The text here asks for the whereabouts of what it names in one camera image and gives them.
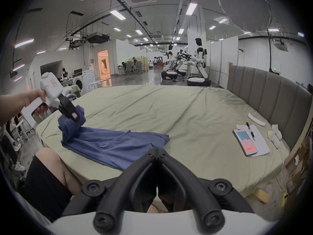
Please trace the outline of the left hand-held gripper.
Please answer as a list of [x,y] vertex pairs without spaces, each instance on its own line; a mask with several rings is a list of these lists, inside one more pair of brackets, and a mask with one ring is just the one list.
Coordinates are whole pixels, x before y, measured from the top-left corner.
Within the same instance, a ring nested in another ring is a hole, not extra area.
[[80,120],[75,106],[67,98],[71,89],[63,87],[53,73],[46,72],[42,75],[40,88],[45,91],[45,101],[37,97],[27,107],[24,107],[24,118],[33,129],[37,127],[37,122],[33,116],[37,108],[41,105],[45,105],[47,108],[58,108],[63,115],[72,119],[74,122]]

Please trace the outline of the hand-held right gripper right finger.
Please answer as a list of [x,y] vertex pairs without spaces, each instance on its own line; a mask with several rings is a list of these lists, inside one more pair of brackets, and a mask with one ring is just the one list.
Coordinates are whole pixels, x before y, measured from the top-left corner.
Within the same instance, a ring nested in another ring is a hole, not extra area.
[[158,193],[169,212],[192,210],[199,232],[218,232],[226,222],[222,210],[254,214],[230,181],[198,178],[165,149],[158,149]]

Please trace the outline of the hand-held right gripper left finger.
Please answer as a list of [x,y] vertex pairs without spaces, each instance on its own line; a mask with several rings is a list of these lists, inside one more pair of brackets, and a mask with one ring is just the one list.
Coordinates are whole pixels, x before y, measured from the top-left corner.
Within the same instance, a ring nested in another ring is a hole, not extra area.
[[118,233],[125,211],[148,211],[156,197],[159,148],[150,149],[118,177],[86,181],[61,217],[96,212],[92,227],[98,233]]

